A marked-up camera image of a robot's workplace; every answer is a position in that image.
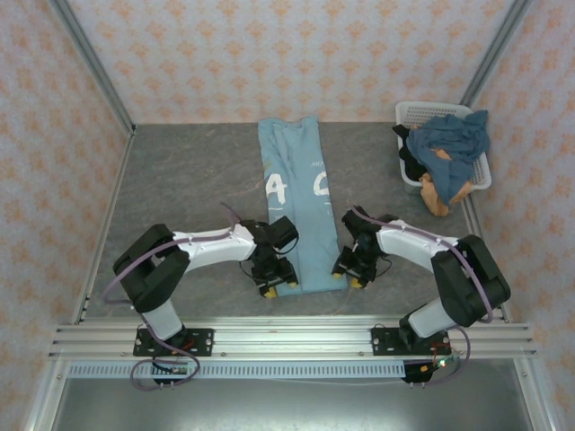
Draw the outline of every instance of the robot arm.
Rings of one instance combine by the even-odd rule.
[[[406,258],[434,274],[439,298],[400,321],[400,336],[408,347],[456,325],[469,327],[487,312],[471,275],[449,246],[465,257],[491,308],[510,297],[509,285],[477,236],[441,237],[414,229],[390,215],[377,221],[381,224],[373,223],[361,207],[348,211],[342,220],[353,236],[354,245],[344,247],[338,257],[332,270],[336,277],[347,273],[354,277],[352,286],[363,288],[374,280],[377,260],[389,254]]]
[[[297,236],[287,217],[273,224],[243,220],[232,230],[204,233],[171,232],[165,224],[156,224],[114,263],[113,270],[119,275],[159,245],[177,242],[144,260],[121,280],[136,311],[160,339],[166,340],[184,330],[170,297],[186,272],[218,262],[250,260],[260,294],[273,297],[274,286],[297,284],[293,266],[279,253]]]

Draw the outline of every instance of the light blue garment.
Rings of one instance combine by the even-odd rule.
[[[317,118],[295,123],[263,119],[258,123],[258,133],[270,223],[287,216],[299,233],[299,243],[286,255],[294,265],[299,286],[292,289],[281,284],[278,295],[347,288],[345,277],[332,277],[340,252]]]
[[[487,111],[478,110],[465,119],[453,115],[434,117],[410,130],[407,147],[428,169],[441,201],[449,205],[464,184],[473,177],[473,162],[489,148]],[[453,159],[440,159],[433,148],[445,150]]]

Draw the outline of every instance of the white plastic basket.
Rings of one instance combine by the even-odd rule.
[[[434,101],[400,101],[395,105],[395,121],[397,124],[404,126],[420,126],[427,122],[429,119],[439,116],[446,116],[453,114],[460,119],[472,114],[473,111],[463,105],[454,105],[452,103],[435,103]],[[403,141],[397,137],[397,143],[401,149]],[[422,187],[421,182],[413,181],[407,178],[405,174],[405,162],[399,159],[400,169],[402,171],[402,178],[405,182],[405,191],[409,193],[420,193]],[[473,162],[473,178],[471,179],[471,191],[487,189],[491,185],[491,173],[489,171],[489,164],[487,164],[487,156],[485,153]]]

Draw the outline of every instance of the orange cloth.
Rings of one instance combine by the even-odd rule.
[[[428,173],[424,173],[420,178],[420,181],[423,185],[421,188],[421,197],[423,198],[423,202],[425,202],[425,205],[429,211],[431,211],[431,214],[440,217],[445,217],[447,214],[449,214],[449,207],[445,205],[439,198],[438,193],[435,190],[435,186],[433,185],[433,181],[431,180],[431,176]],[[457,192],[457,194],[453,196],[449,203],[456,204],[457,202],[460,202],[469,194],[470,191],[471,182],[467,181],[464,186]]]

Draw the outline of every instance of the gray floor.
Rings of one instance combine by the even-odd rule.
[[[403,191],[397,140],[389,123],[322,123],[323,159],[340,246],[350,244],[341,217],[351,205],[435,233],[467,234],[462,208],[433,216],[419,195]],[[133,316],[102,303],[114,260],[150,225],[201,232],[227,226],[225,201],[246,218],[267,220],[256,124],[142,126],[128,160],[93,287],[88,317]],[[437,296],[433,276],[399,258],[364,290],[266,300],[236,263],[187,274],[172,299],[181,317],[402,314]]]
[[[54,431],[527,431],[513,361],[472,361],[425,390],[366,380],[195,380],[141,392],[127,380],[66,383]]]

